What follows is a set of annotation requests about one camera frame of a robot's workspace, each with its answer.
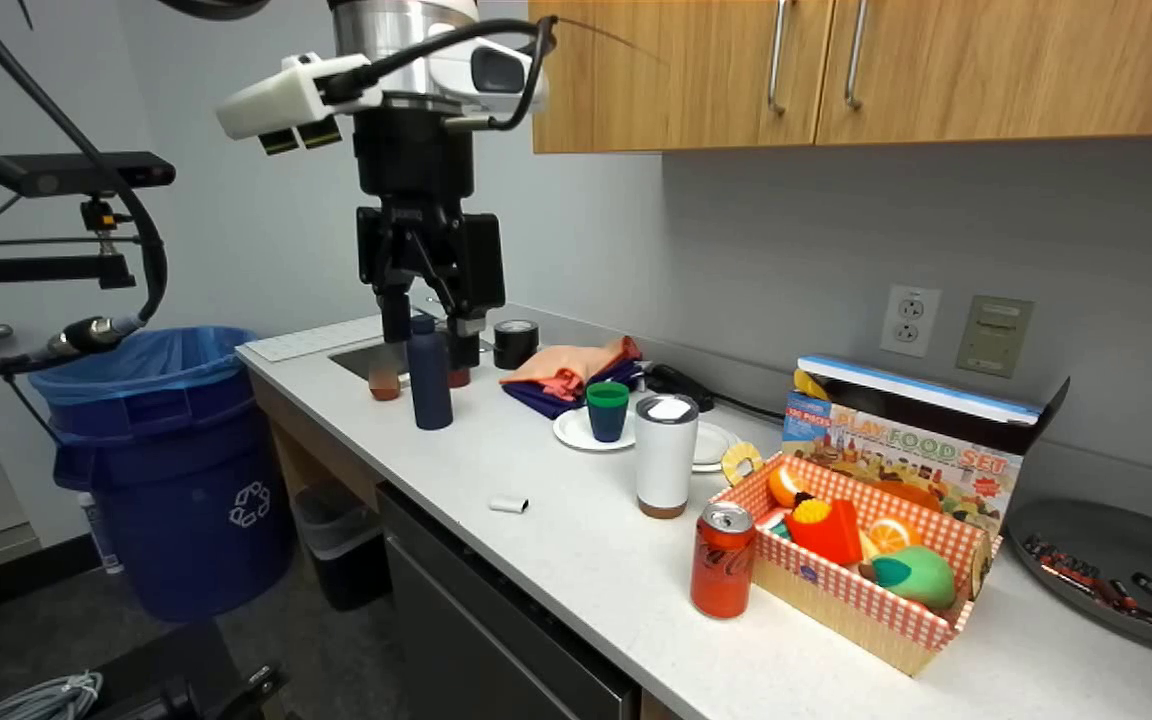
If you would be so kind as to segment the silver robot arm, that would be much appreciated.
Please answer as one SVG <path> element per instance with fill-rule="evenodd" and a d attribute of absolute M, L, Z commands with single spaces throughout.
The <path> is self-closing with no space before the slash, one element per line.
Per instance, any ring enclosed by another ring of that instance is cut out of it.
<path fill-rule="evenodd" d="M 470 132 L 456 104 L 399 67 L 374 106 L 353 114 L 353 154 L 372 208 L 354 210 L 360 280 L 374 290 L 385 339 L 406 339 L 406 286 L 425 280 L 448 316 L 448 364 L 479 364 L 483 316 L 505 305 L 501 221 L 465 210 Z"/>

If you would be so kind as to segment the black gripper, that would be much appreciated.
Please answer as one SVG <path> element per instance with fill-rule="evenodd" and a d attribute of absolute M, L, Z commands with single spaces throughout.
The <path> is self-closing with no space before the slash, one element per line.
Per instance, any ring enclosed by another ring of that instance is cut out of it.
<path fill-rule="evenodd" d="M 406 286 L 425 280 L 448 312 L 452 367 L 479 364 L 483 312 L 505 305 L 501 221 L 465 210 L 470 135 L 420 106 L 372 106 L 353 135 L 360 186 L 360 280 L 374 290 L 385 345 L 406 345 Z"/>

